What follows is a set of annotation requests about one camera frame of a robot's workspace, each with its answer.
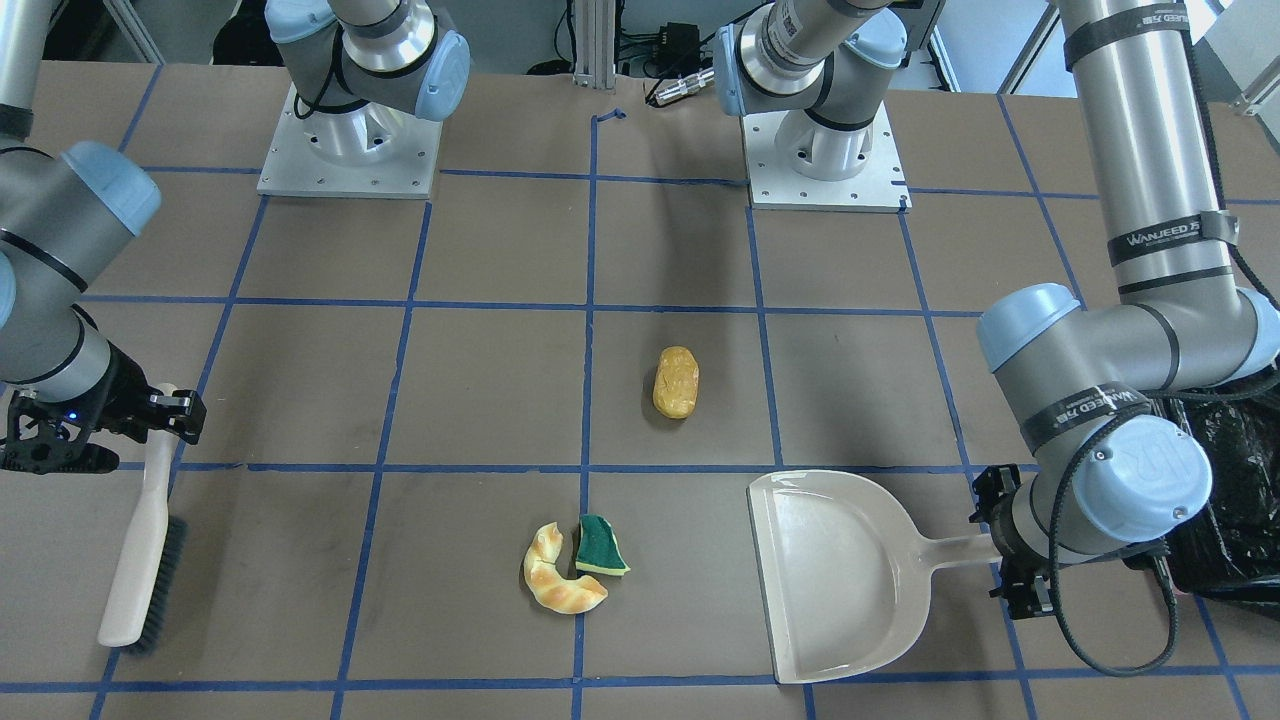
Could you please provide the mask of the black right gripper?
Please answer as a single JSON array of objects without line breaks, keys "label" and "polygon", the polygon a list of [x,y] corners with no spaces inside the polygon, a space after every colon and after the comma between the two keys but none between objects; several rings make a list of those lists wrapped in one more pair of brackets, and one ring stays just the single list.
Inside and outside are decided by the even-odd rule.
[{"label": "black right gripper", "polygon": [[10,398],[3,437],[3,469],[29,474],[105,474],[119,466],[119,455],[91,438],[105,430],[136,443],[148,438],[140,420],[148,407],[148,424],[187,445],[198,445],[207,409],[195,389],[155,389],[142,368],[111,347],[102,379],[65,401],[40,400],[33,391]]}]

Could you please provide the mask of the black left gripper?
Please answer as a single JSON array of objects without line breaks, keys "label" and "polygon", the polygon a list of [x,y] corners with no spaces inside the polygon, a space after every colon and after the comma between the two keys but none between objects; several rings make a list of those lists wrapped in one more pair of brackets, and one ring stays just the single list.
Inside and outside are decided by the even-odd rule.
[{"label": "black left gripper", "polygon": [[1055,612],[1050,598],[1047,553],[1033,550],[1015,520],[1015,500],[1021,487],[1015,464],[987,466],[972,483],[974,512],[970,523],[984,524],[998,551],[998,584],[988,592],[1002,600],[1012,620],[1048,618]]}]

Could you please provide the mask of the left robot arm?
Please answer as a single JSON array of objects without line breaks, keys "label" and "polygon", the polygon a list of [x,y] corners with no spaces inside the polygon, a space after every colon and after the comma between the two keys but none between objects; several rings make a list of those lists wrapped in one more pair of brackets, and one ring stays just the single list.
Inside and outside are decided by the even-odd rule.
[{"label": "left robot arm", "polygon": [[[1014,619],[1051,616],[1073,653],[1108,676],[1165,665],[1179,618],[1162,538],[1208,502],[1210,460],[1155,414],[1162,397],[1219,401],[1219,387],[1277,359],[1277,305],[1242,288],[1239,224],[1226,208],[1193,77],[1180,1],[1059,1],[1064,60],[1085,122],[1119,301],[1088,310],[1066,287],[1010,293],[975,325],[1038,474],[974,479],[984,534],[924,537],[882,486],[846,471],[776,471],[748,502],[774,678],[828,682],[891,664],[920,635],[941,568],[998,562]],[[1092,659],[1069,629],[1060,571],[1148,559],[1167,612],[1160,653]]]}]

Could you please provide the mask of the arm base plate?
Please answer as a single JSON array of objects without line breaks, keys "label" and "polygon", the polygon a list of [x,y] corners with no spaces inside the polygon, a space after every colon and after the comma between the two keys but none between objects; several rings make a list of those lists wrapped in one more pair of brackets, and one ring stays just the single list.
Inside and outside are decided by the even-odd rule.
[{"label": "arm base plate", "polygon": [[300,119],[291,86],[257,182],[264,196],[429,200],[443,124],[370,102]]},{"label": "arm base plate", "polygon": [[913,208],[886,105],[869,126],[836,131],[803,110],[744,117],[751,204],[787,211],[905,213]]}]

